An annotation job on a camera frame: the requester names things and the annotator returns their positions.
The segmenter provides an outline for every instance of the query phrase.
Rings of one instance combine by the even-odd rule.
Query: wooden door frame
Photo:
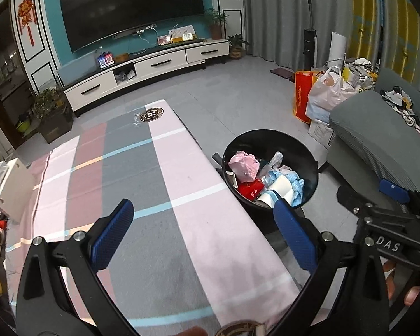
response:
[[[6,9],[9,10],[9,18],[10,18],[10,22],[11,22],[11,33],[12,33],[12,37],[14,39],[14,45],[16,47],[16,54],[18,55],[18,59],[20,61],[20,66],[22,67],[22,70],[25,74],[25,78],[28,82],[28,86],[32,91],[32,86],[31,83],[28,79],[28,74],[25,70],[25,66],[23,65],[23,61],[22,58],[20,56],[20,52],[19,52],[19,47],[17,45],[17,40],[16,40],[16,35],[14,34],[14,28],[13,28],[13,24],[12,24],[12,9],[11,9],[11,0],[3,0],[0,3],[0,14],[2,14],[4,11],[6,11]],[[18,146],[20,146],[24,140],[23,140],[23,136],[21,135],[21,133],[19,133],[16,129],[16,127],[14,126],[14,124],[11,122],[11,119],[8,116],[8,113],[5,110],[5,107],[3,106],[3,103],[0,100],[0,129],[3,131],[3,133],[5,134],[6,138],[9,140],[10,144],[12,145],[12,147],[14,149],[16,149]]]

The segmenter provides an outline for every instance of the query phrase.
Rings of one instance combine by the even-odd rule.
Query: pink plastic bag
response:
[[[237,151],[228,164],[241,183],[253,182],[260,168],[260,163],[255,156],[244,151]]]

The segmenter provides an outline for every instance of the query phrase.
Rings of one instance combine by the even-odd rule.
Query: black stick vacuum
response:
[[[314,22],[312,21],[311,0],[308,0],[308,7],[309,7],[309,19],[311,22],[311,29],[305,29],[303,31],[303,39],[304,39],[303,55],[305,56],[304,69],[306,71],[310,71],[312,67],[316,67],[317,51],[318,51],[318,38],[316,35],[316,30],[314,30]]]

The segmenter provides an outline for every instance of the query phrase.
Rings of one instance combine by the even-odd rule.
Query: striped tablecloth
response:
[[[141,115],[163,110],[155,120]],[[109,215],[122,198],[134,220],[99,278],[142,335],[229,322],[271,326],[298,289],[279,257],[164,101],[116,117],[34,161],[36,177],[19,224],[10,223],[6,268],[15,307],[31,239],[68,238]],[[79,316],[90,316],[62,270]]]

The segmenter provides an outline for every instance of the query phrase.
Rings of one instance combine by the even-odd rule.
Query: potted plant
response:
[[[211,38],[213,40],[222,39],[223,31],[221,26],[226,22],[227,14],[214,9],[207,9],[204,16],[210,28]]]
[[[39,93],[34,100],[32,111],[41,121],[38,131],[47,143],[72,129],[72,109],[64,92],[57,87],[49,87]]]
[[[244,41],[241,34],[229,35],[230,44],[230,58],[240,59],[243,53],[243,44],[249,45],[248,42]]]

